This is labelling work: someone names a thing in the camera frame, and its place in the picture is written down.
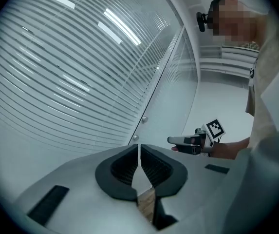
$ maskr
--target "silver knob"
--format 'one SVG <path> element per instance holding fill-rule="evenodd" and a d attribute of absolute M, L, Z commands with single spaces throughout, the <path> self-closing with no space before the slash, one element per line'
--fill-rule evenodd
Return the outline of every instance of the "silver knob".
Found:
<path fill-rule="evenodd" d="M 134 135 L 134 136 L 133 136 L 133 140 L 134 140 L 134 141 L 139 140 L 139 136 L 138 136 L 138 135 Z"/>
<path fill-rule="evenodd" d="M 144 117 L 141 118 L 141 121 L 143 123 L 146 123 L 148 121 L 148 119 L 149 119 L 148 117 L 144 116 Z"/>

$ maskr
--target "forearm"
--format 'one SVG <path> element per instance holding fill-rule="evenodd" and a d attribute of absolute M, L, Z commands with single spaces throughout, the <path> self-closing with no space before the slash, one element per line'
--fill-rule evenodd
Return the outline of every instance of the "forearm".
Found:
<path fill-rule="evenodd" d="M 249 142 L 250 138 L 246 138 L 239 142 L 215 143 L 211 156 L 216 158 L 235 159 L 240 150 L 247 148 Z"/>

